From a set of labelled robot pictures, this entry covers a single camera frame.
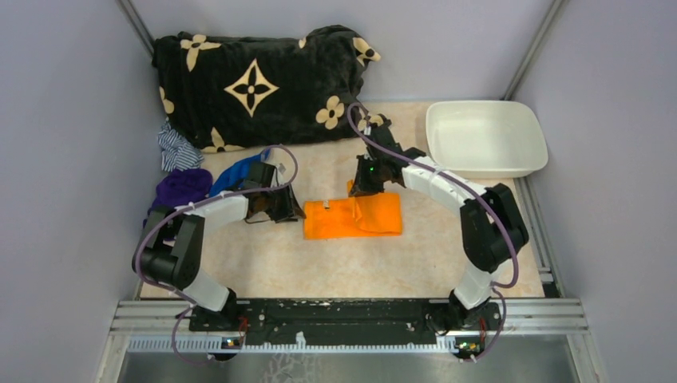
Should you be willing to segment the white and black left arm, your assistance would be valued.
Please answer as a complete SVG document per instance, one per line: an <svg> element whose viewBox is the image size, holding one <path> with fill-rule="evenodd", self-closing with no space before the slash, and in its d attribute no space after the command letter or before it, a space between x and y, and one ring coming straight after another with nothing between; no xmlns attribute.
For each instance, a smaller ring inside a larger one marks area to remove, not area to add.
<svg viewBox="0 0 677 383"><path fill-rule="evenodd" d="M305 219L291 184L279 183L277 175L274 165L255 162L245 176L213 197L152 209L133 256L133 271L144 282L208 311L208 320L218 329L233 328L240 318L237 295L202 269L204 239L221 227L259 213L275 223Z"/></svg>

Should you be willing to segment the orange towel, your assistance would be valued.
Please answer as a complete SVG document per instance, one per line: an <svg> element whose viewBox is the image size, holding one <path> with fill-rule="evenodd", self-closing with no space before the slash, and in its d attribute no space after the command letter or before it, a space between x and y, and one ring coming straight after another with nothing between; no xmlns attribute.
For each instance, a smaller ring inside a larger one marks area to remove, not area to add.
<svg viewBox="0 0 677 383"><path fill-rule="evenodd" d="M303 237L308 240L399 236L400 195L383 192L304 203Z"/></svg>

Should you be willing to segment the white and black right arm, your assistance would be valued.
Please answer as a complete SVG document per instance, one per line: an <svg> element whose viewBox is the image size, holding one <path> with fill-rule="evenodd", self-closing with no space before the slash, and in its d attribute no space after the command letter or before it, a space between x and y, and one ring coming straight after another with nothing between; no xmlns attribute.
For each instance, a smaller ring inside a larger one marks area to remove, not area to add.
<svg viewBox="0 0 677 383"><path fill-rule="evenodd" d="M449 294L447 307L429 314L434 331L469 329L497 288L514 287L520 276L519 251L529 233L512 190L499 183L482 186L434 162L418 148L403 149L382 124L350 126L366 143L358 156L351 196L382 193L386 183L419 192L450 210L460 220L462 248L468 259L461 281Z"/></svg>

